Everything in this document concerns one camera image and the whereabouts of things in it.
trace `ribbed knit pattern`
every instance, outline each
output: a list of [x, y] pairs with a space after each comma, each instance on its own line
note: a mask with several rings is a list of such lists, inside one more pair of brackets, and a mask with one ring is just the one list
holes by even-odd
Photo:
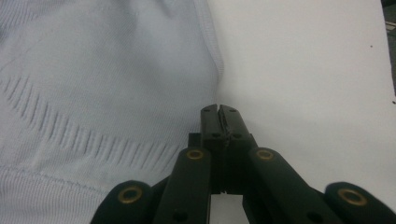
[[87, 223], [169, 175], [222, 72], [206, 2], [0, 4], [0, 223]]

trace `knit sweater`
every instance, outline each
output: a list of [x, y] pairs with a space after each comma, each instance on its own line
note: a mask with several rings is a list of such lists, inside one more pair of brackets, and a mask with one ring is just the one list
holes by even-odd
[[0, 2], [0, 223], [89, 223], [169, 175], [221, 72], [205, 0]]

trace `white background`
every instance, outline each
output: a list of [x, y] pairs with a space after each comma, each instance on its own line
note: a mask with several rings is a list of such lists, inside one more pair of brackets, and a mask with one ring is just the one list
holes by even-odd
[[[396, 101], [379, 0], [208, 0], [225, 63], [218, 104], [313, 188], [367, 189], [396, 211]], [[248, 223], [212, 197], [211, 223]]]

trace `brass screw insert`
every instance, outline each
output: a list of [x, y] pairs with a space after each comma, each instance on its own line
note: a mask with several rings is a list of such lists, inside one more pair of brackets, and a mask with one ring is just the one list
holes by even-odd
[[200, 160], [204, 156], [204, 152], [198, 149], [192, 149], [187, 152], [187, 157], [192, 160]]
[[131, 186], [123, 189], [119, 193], [119, 201], [121, 203], [135, 203], [137, 202], [143, 194], [143, 190], [138, 186]]
[[364, 206], [367, 204], [367, 199], [353, 189], [339, 189], [338, 195], [347, 203]]
[[274, 158], [274, 154], [268, 150], [260, 149], [256, 152], [256, 155], [263, 161], [270, 161]]

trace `light blue knit fabric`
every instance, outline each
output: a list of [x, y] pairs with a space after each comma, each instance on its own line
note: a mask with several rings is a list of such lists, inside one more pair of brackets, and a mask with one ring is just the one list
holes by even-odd
[[89, 223], [172, 171], [222, 70], [205, 0], [0, 2], [0, 223]]

